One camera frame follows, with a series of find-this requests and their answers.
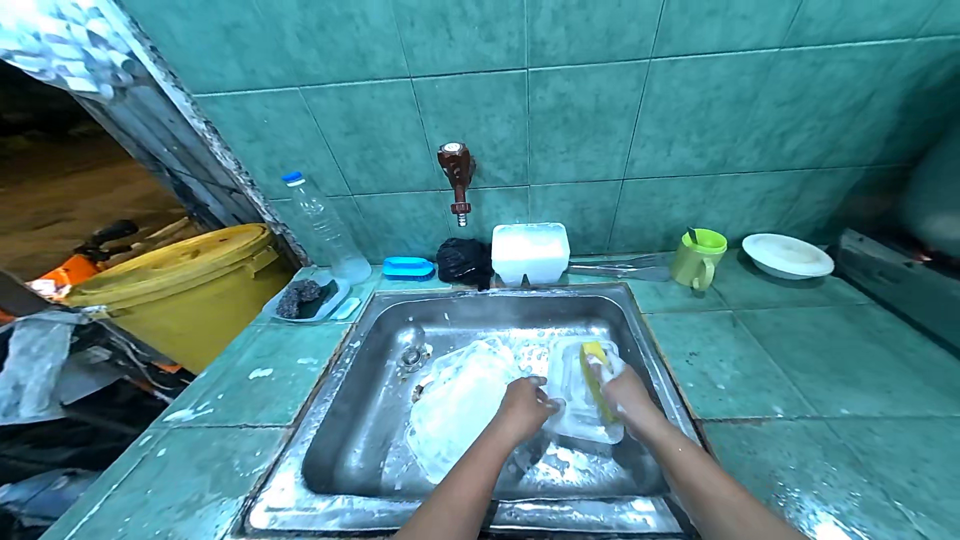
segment tiled countertop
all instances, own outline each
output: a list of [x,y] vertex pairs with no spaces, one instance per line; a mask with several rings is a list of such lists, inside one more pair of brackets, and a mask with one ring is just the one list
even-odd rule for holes
[[[708,446],[770,508],[816,538],[960,536],[960,360],[842,280],[738,251],[704,295],[626,282]],[[374,271],[353,292],[409,288],[452,287]],[[229,536],[350,324],[259,317],[43,540]]]

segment yellow sponge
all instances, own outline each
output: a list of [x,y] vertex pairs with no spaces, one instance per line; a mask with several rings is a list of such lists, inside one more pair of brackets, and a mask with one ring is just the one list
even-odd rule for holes
[[580,346],[580,368],[584,370],[584,379],[587,381],[587,387],[590,389],[590,393],[593,394],[593,400],[597,403],[597,406],[600,407],[600,414],[604,419],[604,422],[607,424],[613,424],[616,422],[616,416],[607,406],[607,400],[603,397],[603,392],[600,391],[600,381],[593,376],[593,372],[590,371],[590,363],[587,361],[587,355],[594,355],[598,360],[603,362],[604,366],[609,365],[607,362],[607,355],[604,354],[603,348],[600,346],[598,341],[588,341]]

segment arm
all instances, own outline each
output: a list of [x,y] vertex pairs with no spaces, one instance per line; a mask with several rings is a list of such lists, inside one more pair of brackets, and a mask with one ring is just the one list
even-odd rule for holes
[[593,365],[611,410],[666,472],[690,520],[707,540],[805,540],[730,477],[654,405],[640,377],[623,360]]
[[547,399],[543,377],[517,379],[507,386],[493,420],[450,469],[396,540],[474,540],[480,533],[493,486],[507,457],[534,436],[560,404]]

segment orange object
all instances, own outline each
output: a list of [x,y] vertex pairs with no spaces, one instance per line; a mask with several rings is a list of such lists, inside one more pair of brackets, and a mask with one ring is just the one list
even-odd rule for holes
[[89,258],[86,258],[82,255],[74,255],[57,268],[54,268],[43,276],[40,276],[40,279],[52,280],[54,282],[54,285],[57,287],[58,298],[54,298],[53,300],[58,301],[62,300],[62,297],[64,296],[64,294],[59,293],[59,291],[62,291],[67,285],[70,285],[70,287],[66,288],[66,291],[69,291],[73,285],[85,282],[86,280],[89,280],[90,278],[99,274],[101,271],[102,269],[97,265],[96,262],[93,262]]

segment faucet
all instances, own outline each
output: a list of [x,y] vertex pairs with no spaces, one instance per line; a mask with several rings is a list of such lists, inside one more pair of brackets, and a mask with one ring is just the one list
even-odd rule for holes
[[467,226],[467,214],[470,212],[470,203],[467,202],[467,187],[473,179],[476,161],[470,155],[470,150],[463,142],[447,142],[437,151],[437,161],[444,170],[446,178],[453,187],[453,201],[450,211],[457,215],[457,226]]

